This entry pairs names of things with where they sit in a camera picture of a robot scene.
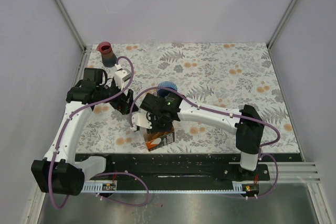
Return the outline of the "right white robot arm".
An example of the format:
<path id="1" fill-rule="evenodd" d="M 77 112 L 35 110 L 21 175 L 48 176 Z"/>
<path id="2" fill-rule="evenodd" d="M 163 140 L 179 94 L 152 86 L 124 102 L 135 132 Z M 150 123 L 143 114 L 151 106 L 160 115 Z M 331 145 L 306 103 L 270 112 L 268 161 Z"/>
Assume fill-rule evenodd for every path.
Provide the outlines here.
<path id="1" fill-rule="evenodd" d="M 146 94 L 140 108 L 145 112 L 135 113 L 131 122 L 136 130 L 144 128 L 149 134 L 167 132 L 173 128 L 174 121 L 186 121 L 206 124 L 234 135 L 240 151 L 237 177 L 250 180 L 257 175 L 264 125 L 254 107 L 215 109 L 169 92 L 165 97 Z"/>

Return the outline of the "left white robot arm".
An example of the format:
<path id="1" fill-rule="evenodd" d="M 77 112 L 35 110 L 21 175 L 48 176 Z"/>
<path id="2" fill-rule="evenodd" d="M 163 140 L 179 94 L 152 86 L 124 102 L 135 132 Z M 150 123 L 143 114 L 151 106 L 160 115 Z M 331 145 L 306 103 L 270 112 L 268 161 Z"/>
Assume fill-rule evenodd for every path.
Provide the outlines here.
<path id="1" fill-rule="evenodd" d="M 41 160 L 34 160 L 31 165 L 42 192 L 77 196 L 84 183 L 96 175 L 102 179 L 112 177 L 114 167 L 106 158 L 92 156 L 77 162 L 76 149 L 86 121 L 98 101 L 110 103 L 121 114 L 129 113 L 133 92 L 124 93 L 122 88 L 130 78 L 131 71 L 116 65 L 108 86 L 105 70 L 84 69 L 83 78 L 67 92 L 64 116 L 51 147 Z"/>

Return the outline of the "blue cone dripper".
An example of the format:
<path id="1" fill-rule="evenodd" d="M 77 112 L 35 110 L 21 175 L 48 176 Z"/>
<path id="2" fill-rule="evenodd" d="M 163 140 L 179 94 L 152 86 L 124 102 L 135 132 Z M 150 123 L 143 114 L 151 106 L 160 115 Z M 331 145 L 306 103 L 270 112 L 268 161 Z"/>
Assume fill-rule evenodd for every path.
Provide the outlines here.
<path id="1" fill-rule="evenodd" d="M 170 93 L 170 90 L 178 90 L 177 85 L 171 81 L 163 81 L 158 84 L 158 87 L 159 88 L 157 89 L 156 94 L 163 98 L 165 98 Z"/>

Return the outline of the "orange coffee filter box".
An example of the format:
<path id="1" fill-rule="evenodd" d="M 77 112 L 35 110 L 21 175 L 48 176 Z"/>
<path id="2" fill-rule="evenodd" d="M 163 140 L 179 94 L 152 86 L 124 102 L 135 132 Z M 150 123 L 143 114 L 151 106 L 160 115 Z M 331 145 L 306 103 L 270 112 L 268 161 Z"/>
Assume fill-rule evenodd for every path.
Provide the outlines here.
<path id="1" fill-rule="evenodd" d="M 175 142 L 175 129 L 157 133 L 144 133 L 144 142 L 149 152 Z"/>

